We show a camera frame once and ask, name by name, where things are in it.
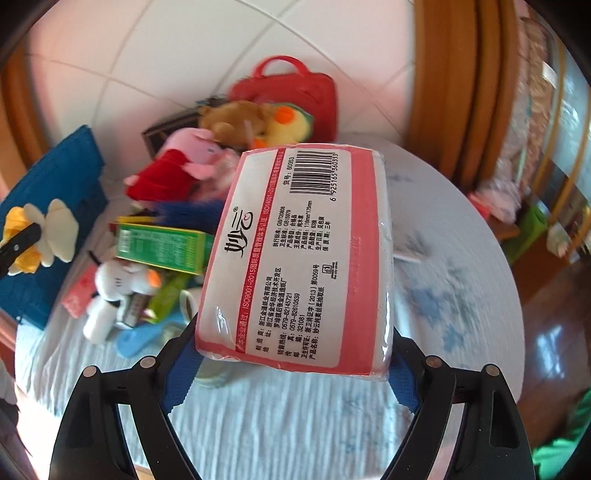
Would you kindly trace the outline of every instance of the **red suitcase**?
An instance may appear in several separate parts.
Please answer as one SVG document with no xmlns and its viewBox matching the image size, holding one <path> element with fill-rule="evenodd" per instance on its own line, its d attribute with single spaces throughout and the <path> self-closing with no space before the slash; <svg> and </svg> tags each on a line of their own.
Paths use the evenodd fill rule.
<svg viewBox="0 0 591 480">
<path fill-rule="evenodd" d="M 272 61 L 283 60 L 296 67 L 296 73 L 264 75 Z M 256 103 L 293 103 L 314 117 L 310 142 L 332 142 L 336 138 L 336 88 L 332 78 L 324 73 L 312 73 L 294 57 L 279 55 L 258 64 L 252 77 L 239 80 L 228 94 L 230 100 L 250 100 Z"/>
</svg>

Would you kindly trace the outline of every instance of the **green cloth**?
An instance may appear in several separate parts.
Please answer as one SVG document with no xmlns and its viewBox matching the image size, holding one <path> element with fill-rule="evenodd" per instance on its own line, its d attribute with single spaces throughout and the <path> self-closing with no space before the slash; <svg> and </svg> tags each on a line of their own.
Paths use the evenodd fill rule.
<svg viewBox="0 0 591 480">
<path fill-rule="evenodd" d="M 549 445 L 536 448 L 532 454 L 538 468 L 540 480 L 551 480 L 565 466 L 591 423 L 591 390 L 579 401 L 573 417 L 567 425 L 563 438 L 553 440 Z"/>
<path fill-rule="evenodd" d="M 502 244 L 509 265 L 512 265 L 538 237 L 548 229 L 546 215 L 536 205 L 532 205 L 519 222 L 519 235 Z"/>
</svg>

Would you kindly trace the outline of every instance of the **green box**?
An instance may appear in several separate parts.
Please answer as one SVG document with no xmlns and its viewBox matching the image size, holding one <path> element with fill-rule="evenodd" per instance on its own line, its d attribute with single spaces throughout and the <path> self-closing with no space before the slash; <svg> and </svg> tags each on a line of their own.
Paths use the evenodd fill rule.
<svg viewBox="0 0 591 480">
<path fill-rule="evenodd" d="M 196 230 L 120 223 L 118 258 L 200 275 L 212 253 L 213 237 Z"/>
</svg>

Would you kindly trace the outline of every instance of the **stuffed toy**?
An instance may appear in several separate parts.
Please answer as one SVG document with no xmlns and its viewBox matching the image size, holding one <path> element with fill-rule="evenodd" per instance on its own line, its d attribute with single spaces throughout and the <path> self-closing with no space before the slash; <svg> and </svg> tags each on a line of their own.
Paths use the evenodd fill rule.
<svg viewBox="0 0 591 480">
<path fill-rule="evenodd" d="M 115 322 L 122 319 L 131 296 L 134 293 L 154 295 L 162 286 L 162 280 L 146 265 L 112 259 L 100 263 L 95 285 L 98 295 L 87 307 L 88 320 L 83 333 L 92 343 L 103 343 Z"/>
<path fill-rule="evenodd" d="M 125 179 L 127 195 L 146 202 L 186 200 L 197 181 L 216 174 L 216 163 L 235 156 L 232 150 L 221 149 L 213 137 L 212 131 L 203 128 L 174 132 L 147 168 Z"/>
<path fill-rule="evenodd" d="M 312 134 L 314 118 L 292 103 L 275 104 L 275 115 L 263 135 L 255 138 L 256 148 L 294 145 L 305 142 Z"/>
<path fill-rule="evenodd" d="M 236 150 L 249 150 L 255 137 L 262 135 L 275 114 L 270 103 L 237 100 L 212 108 L 201 106 L 199 127 L 213 132 L 213 139 Z"/>
<path fill-rule="evenodd" d="M 8 270 L 9 275 L 35 273 L 39 265 L 50 267 L 55 257 L 66 263 L 74 258 L 78 222 L 66 204 L 59 199 L 51 201 L 47 215 L 43 215 L 30 203 L 11 208 L 6 215 L 0 246 L 32 223 L 41 227 L 41 238 L 16 258 Z"/>
</svg>

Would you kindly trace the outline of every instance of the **green object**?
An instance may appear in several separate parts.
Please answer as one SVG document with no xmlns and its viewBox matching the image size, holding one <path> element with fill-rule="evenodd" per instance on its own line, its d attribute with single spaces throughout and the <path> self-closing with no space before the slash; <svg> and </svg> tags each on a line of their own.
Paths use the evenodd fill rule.
<svg viewBox="0 0 591 480">
<path fill-rule="evenodd" d="M 565 466 L 591 423 L 591 390 L 579 401 L 564 437 L 536 448 L 532 454 L 540 480 L 551 480 Z"/>
<path fill-rule="evenodd" d="M 153 267 L 205 273 L 213 237 L 197 230 L 120 223 L 117 257 Z"/>
<path fill-rule="evenodd" d="M 187 288 L 189 280 L 191 280 L 190 274 L 175 273 L 148 302 L 146 320 L 150 323 L 158 323 L 167 318 L 178 303 L 181 290 Z"/>
<path fill-rule="evenodd" d="M 532 205 L 519 222 L 519 235 L 502 244 L 509 265 L 512 265 L 548 229 L 548 220 L 537 205 Z"/>
</svg>

